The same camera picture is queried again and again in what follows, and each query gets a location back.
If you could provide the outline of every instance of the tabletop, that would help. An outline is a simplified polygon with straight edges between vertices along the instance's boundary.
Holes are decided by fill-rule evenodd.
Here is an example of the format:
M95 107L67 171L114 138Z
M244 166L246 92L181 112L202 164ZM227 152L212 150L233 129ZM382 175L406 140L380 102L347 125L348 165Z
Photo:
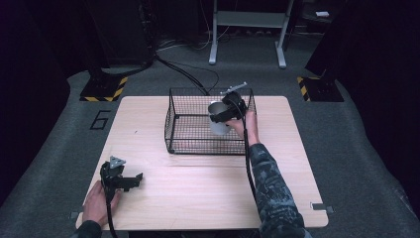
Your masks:
M306 227L328 224L289 103L283 96L255 96L260 140L276 159ZM124 178L144 174L122 194L113 215L116 230L258 228L261 221L244 156L173 155L164 142L166 96L127 96L121 101L91 185L111 156L125 160ZM81 213L76 226L81 224Z

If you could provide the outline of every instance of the table leg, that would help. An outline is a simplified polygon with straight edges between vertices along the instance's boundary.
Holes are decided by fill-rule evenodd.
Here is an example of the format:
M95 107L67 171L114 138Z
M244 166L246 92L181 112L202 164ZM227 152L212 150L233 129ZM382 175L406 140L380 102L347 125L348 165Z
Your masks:
M278 42L275 42L275 50L277 52L278 66L281 69L286 68L286 60L284 58L284 52L283 52L283 42L284 42L284 36L286 35L286 32L287 32L287 25L289 22L292 6L293 6L293 0L289 0L289 3L287 5L287 11L284 14L283 26L281 27L280 39L278 40Z
M213 42L211 44L210 51L210 64L216 64L216 55L217 55L217 0L214 0L213 6Z

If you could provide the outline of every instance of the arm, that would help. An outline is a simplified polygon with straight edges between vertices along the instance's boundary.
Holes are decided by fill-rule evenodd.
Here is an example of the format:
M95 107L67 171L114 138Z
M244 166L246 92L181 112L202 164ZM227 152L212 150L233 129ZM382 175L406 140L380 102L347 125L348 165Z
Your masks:
M244 139L241 120L226 122ZM303 217L298 212L293 196L278 169L275 159L261 144L257 114L248 111L246 124L250 160L256 184L256 200L262 225L262 238L269 237L311 237L305 230Z
M111 201L111 210L114 211L121 197L121 190L117 190ZM98 180L87 194L83 205L83 223L70 236L70 238L100 238L102 226L108 223L105 191L101 181Z

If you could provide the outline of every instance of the gray carpet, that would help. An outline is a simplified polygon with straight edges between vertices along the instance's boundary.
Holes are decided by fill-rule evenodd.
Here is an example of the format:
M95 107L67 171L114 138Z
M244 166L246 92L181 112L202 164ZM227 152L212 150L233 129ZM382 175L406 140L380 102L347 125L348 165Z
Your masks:
M217 71L218 87L244 81L256 95L283 95L289 100L324 203L335 209L313 237L420 237L420 222L405 202L398 181L370 145L350 95L340 83L343 103L305 102L296 77L319 39L293 37L285 53L287 69L276 63L273 38L231 39L220 43L217 64L208 64L210 47L159 51L164 60ZM212 72L182 66L205 86ZM121 71L125 68L114 68ZM87 72L68 79L71 94L49 138L0 209L0 237L68 237L74 231L71 211L80 211L91 177L117 112L116 102L81 102ZM192 87L180 73L155 62L129 77L122 96L168 95L170 87ZM99 110L109 120L104 130L89 130ZM120 237L127 232L120 231ZM103 237L110 237L104 232Z

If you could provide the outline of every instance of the sleeve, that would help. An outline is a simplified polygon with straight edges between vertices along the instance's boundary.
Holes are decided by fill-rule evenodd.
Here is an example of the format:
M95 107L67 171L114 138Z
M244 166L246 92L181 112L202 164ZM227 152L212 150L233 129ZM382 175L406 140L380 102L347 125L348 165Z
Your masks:
M84 221L70 238L100 238L102 235L101 226L91 220Z
M256 183L256 203L262 225L260 234L269 237L311 237L297 210L275 159L263 144L250 146Z

